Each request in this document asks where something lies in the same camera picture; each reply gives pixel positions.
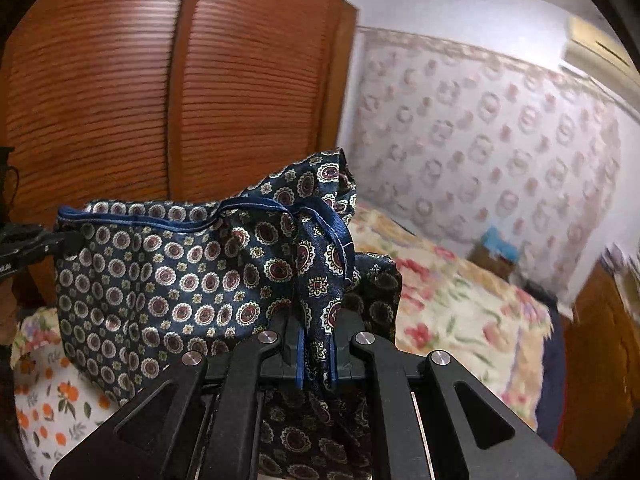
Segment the wooden louvered wardrobe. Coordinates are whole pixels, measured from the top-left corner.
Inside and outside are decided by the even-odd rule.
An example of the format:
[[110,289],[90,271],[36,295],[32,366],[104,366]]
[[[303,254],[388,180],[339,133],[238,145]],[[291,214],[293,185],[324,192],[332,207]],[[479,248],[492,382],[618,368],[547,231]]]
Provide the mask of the wooden louvered wardrobe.
[[345,0],[32,0],[1,36],[11,219],[224,198],[332,148],[352,26]]

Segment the orange print white bedsheet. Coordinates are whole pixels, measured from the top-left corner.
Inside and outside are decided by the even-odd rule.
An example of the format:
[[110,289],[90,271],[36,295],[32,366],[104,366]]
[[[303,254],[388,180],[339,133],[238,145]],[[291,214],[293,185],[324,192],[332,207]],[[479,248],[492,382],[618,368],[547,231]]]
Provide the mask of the orange print white bedsheet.
[[118,410],[60,344],[22,356],[14,367],[14,385],[21,442],[38,479],[49,478],[67,453]]

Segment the navy patterned silk garment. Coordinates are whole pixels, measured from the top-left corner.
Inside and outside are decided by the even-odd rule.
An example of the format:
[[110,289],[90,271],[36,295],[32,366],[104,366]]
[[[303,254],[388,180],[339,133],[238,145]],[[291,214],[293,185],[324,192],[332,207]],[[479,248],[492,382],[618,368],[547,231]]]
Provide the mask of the navy patterned silk garment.
[[293,389],[269,393],[258,465],[293,479],[371,473],[367,402],[337,391],[338,316],[395,335],[402,278],[390,257],[357,252],[357,185],[342,151],[311,155],[213,203],[95,200],[63,208],[81,237],[55,261],[65,354],[124,403],[190,351],[218,356],[279,313],[299,322]]

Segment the wall air conditioner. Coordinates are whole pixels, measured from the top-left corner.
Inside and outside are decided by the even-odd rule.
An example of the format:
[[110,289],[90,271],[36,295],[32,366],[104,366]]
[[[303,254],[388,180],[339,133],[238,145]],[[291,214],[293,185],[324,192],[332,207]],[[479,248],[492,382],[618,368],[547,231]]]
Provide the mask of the wall air conditioner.
[[631,76],[636,70],[626,49],[593,24],[571,16],[566,21],[563,60],[584,72],[604,70]]

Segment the wooden dresser cabinet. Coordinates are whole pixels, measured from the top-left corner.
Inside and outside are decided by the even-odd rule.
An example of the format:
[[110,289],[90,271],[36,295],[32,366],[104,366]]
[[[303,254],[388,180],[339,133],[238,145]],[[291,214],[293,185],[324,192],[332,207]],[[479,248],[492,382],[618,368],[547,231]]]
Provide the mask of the wooden dresser cabinet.
[[555,446],[579,479],[602,478],[639,422],[639,329],[602,262],[574,302],[564,344],[565,402]]

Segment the navy blue blanket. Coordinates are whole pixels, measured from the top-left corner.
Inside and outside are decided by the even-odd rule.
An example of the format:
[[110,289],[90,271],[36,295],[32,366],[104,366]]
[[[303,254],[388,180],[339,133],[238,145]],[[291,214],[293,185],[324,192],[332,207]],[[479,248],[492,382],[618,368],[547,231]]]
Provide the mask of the navy blue blanket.
[[548,307],[548,310],[552,334],[544,341],[542,388],[535,414],[536,433],[553,448],[559,435],[564,412],[566,364],[562,318],[554,307]]

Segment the floral beige blanket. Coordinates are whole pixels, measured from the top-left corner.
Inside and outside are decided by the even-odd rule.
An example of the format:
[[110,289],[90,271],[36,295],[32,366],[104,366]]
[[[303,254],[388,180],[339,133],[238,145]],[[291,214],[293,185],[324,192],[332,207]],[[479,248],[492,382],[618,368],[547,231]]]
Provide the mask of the floral beige blanket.
[[[450,352],[485,386],[537,430],[544,341],[549,310],[516,286],[360,207],[349,226],[356,246],[392,256],[404,279],[396,344],[424,356]],[[11,368],[25,354],[61,344],[58,316],[40,308],[21,322]]]

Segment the patterned sheer curtain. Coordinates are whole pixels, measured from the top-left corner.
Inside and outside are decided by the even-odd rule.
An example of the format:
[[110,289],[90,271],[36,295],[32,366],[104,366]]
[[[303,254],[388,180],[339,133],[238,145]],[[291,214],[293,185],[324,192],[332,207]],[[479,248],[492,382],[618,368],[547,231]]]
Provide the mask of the patterned sheer curtain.
[[468,44],[374,28],[362,39],[348,148],[360,194],[460,255],[496,230],[518,272],[573,300],[613,217],[626,106]]

